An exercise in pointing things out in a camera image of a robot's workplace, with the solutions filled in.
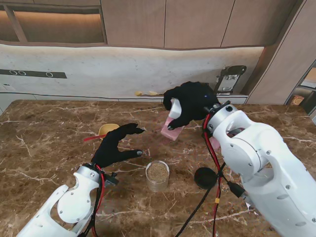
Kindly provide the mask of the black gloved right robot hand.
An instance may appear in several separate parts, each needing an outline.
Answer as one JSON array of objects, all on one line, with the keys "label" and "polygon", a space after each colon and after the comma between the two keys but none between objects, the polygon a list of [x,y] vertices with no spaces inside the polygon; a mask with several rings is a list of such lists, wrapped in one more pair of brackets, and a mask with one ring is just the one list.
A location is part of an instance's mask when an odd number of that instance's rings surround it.
[{"label": "black gloved right robot hand", "polygon": [[191,82],[181,84],[164,93],[163,105],[171,110],[171,99],[177,99],[181,106],[181,115],[172,120],[168,130],[188,125],[192,120],[203,120],[207,116],[205,107],[213,107],[219,101],[213,90],[205,83]]}]

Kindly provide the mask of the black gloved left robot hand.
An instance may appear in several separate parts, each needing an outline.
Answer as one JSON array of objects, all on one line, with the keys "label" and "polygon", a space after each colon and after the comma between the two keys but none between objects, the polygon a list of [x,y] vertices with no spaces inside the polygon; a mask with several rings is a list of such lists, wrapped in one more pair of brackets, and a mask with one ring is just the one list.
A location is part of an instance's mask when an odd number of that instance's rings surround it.
[{"label": "black gloved left robot hand", "polygon": [[100,168],[104,168],[117,162],[140,157],[143,154],[142,150],[120,152],[118,144],[126,135],[141,134],[143,132],[144,130],[139,128],[136,123],[128,123],[110,131],[102,140],[91,162]]}]

